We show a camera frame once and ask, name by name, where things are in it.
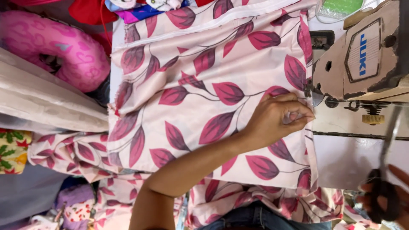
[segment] hand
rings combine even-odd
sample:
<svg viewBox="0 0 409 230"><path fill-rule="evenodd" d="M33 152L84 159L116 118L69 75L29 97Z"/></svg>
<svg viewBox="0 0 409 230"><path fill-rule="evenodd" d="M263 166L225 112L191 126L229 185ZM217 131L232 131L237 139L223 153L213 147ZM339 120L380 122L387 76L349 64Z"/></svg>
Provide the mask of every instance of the hand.
<svg viewBox="0 0 409 230"><path fill-rule="evenodd" d="M289 124L283 124L284 116L290 113ZM247 126L239 132L248 141L251 150L261 149L276 143L279 139L302 130L314 120L312 111L298 101L295 93L275 98L265 95L257 105Z"/></svg>
<svg viewBox="0 0 409 230"><path fill-rule="evenodd" d="M400 170L396 166L389 165L389 170L397 177L399 178L403 183L409 186L409 175L406 174L404 171ZM362 190L365 192L370 192L372 191L372 185L371 184L365 184L361 186ZM404 229L409 230L409 194L400 186L395 185L395 189L398 193L398 196L400 198L400 216L396 220ZM368 196L359 196L357 197L357 202L362 203L364 209L367 212L371 211L371 199ZM378 197L378 204L379 206L386 211L388 207L388 200L383 197L379 196Z"/></svg>

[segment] scissors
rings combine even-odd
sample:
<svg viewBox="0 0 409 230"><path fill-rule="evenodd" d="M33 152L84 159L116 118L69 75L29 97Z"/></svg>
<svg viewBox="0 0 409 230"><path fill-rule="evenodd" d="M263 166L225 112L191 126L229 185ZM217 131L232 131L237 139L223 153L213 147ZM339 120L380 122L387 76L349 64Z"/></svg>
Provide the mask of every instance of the scissors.
<svg viewBox="0 0 409 230"><path fill-rule="evenodd" d="M374 223L381 223L382 220L394 221L399 217L399 196L395 190L395 186L387 181L387 156L393 141L398 133L400 123L400 115L402 106L395 105L393 109L391 121L386 132L385 141L380 154L380 167L373 169L368 175L368 182L372 183L371 192L367 192L365 196L371 198L371 211L368 216ZM384 196L388 199L388 207L384 211L378 204L378 196Z"/></svg>

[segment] person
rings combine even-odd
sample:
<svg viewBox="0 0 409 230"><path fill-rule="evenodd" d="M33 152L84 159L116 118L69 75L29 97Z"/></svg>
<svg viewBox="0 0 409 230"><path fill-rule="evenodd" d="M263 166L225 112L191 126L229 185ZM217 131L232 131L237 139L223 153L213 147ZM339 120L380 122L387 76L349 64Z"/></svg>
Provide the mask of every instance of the person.
<svg viewBox="0 0 409 230"><path fill-rule="evenodd" d="M290 113L290 123L284 124L283 119L288 113ZM294 93L274 98L270 95L264 96L243 130L183 155L151 175L137 196L129 230L174 230L174 198L188 192L206 175L234 156L267 147L279 139L303 129L313 119L315 119L313 112L299 102ZM369 185L363 188L368 191L371 189ZM370 207L364 198L360 199L365 202L366 208ZM405 215L408 218L407 213L403 212L402 221L404 221ZM289 221L257 201L248 207L234 209L222 219L199 230L225 228L330 230L331 222L298 223Z"/></svg>

